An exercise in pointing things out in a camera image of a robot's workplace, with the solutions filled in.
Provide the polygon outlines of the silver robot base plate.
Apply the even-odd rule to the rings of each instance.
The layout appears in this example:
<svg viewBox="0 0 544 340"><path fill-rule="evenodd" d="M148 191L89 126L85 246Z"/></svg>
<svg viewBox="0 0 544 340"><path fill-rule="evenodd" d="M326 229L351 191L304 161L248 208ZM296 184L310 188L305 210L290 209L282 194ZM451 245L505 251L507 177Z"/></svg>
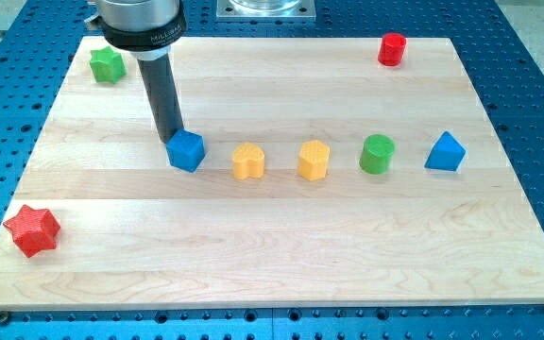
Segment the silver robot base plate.
<svg viewBox="0 0 544 340"><path fill-rule="evenodd" d="M315 0L217 0L217 22L311 21L316 18Z"/></svg>

